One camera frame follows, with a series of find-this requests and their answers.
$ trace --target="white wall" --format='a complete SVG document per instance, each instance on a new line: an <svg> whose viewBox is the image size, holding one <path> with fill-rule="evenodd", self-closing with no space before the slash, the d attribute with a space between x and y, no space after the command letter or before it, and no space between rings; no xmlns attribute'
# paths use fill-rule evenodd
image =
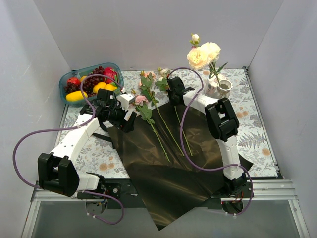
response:
<svg viewBox="0 0 317 238"><path fill-rule="evenodd" d="M219 43L220 63L250 62L283 0L34 0L72 69L188 65L190 33Z"/></svg>
<svg viewBox="0 0 317 238"><path fill-rule="evenodd" d="M250 78L277 162L293 180L311 237L317 236L317 3L286 0Z"/></svg>
<svg viewBox="0 0 317 238"><path fill-rule="evenodd" d="M58 81L70 71L32 0L0 0L0 231L21 236L33 189L20 181L12 151L25 134L59 126L63 105ZM56 133L35 135L18 150L18 166L37 180L37 158Z"/></svg>

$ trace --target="dark sheet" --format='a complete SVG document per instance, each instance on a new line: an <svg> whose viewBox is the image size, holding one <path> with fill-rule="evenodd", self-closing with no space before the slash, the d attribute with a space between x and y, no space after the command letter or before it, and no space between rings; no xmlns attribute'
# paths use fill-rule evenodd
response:
<svg viewBox="0 0 317 238"><path fill-rule="evenodd" d="M177 110L182 118L185 107L178 106ZM159 111L180 145L180 125L174 107L165 104L159 107ZM157 110L153 110L152 118L171 163L151 126L140 116L135 120L133 132L124 134L115 127L108 128L108 131L132 183L161 230L222 188L223 171L211 173L195 169L181 155ZM211 136L203 113L190 108L184 131L194 155L190 156L187 145L185 148L194 163L209 169L223 165L218 143ZM246 169L252 166L243 158L241 164Z"/></svg>

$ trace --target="plastic bowl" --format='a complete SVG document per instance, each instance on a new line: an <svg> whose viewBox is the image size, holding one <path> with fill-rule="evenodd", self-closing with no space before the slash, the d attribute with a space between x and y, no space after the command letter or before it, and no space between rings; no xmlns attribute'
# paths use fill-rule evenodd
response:
<svg viewBox="0 0 317 238"><path fill-rule="evenodd" d="M70 79L70 78L78 78L78 79L80 79L82 76L88 76L89 73L91 73L93 70L95 70L95 68L98 68L99 66L102 66L103 68L108 68L108 67L113 68L114 71L117 73L119 84L123 87L123 76L122 76L121 70L119 69L119 67L116 64L113 64L113 63L97 64L95 66L91 66L91 67L88 67L88 68L83 68L83 69L80 69L80 70L69 72L69 73L65 74L60 79L60 81L59 81L59 91L60 91L60 98L62 99L62 101L64 103L66 103L68 105L72 105L72 106L82 106L82 105L86 104L86 101L84 99L80 100L80 101L77 101L77 102L69 102L69 101L67 101L66 100L67 93L65 92L64 87L67 85L68 79ZM120 88L118 87L114 91L114 93L116 95L119 95L120 94ZM94 99L96 99L96 96L88 98L88 100L90 102L92 100L94 100Z"/></svg>

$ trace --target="vase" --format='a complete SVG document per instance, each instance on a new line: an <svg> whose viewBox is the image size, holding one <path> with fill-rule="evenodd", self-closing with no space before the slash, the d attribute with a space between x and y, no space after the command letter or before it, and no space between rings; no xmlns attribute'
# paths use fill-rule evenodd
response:
<svg viewBox="0 0 317 238"><path fill-rule="evenodd" d="M229 98L232 83L222 74L219 74L218 78L220 85L215 76L207 80L204 88L206 96L217 99Z"/></svg>

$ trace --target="floral tablecloth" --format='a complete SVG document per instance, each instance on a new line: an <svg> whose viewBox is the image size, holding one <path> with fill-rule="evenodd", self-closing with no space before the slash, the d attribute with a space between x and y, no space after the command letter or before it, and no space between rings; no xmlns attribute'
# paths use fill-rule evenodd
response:
<svg viewBox="0 0 317 238"><path fill-rule="evenodd" d="M159 77L157 71L151 72L157 78ZM245 159L254 163L250 169L250 175L253 177L277 176L273 158L243 69L224 69L221 73L233 84L229 99L240 122L238 129L238 151ZM127 92L130 92L132 89L137 93L139 92L139 74L140 71L122 72L124 87ZM208 71L202 71L200 74L204 80L207 80ZM196 89L201 87L200 80L191 71L176 71L173 73L173 76L179 76L185 86L191 86ZM159 106L168 102L167 94L160 92L156 86L154 86L154 91L156 97L159 99ZM64 127L73 126L81 108L68 107ZM64 138L66 133L65 131L61 134L60 140ZM107 135L100 128L96 133ZM117 151L112 148L112 144L94 136L90 137L81 150L75 167L78 171L97 173L106 178L129 178Z"/></svg>

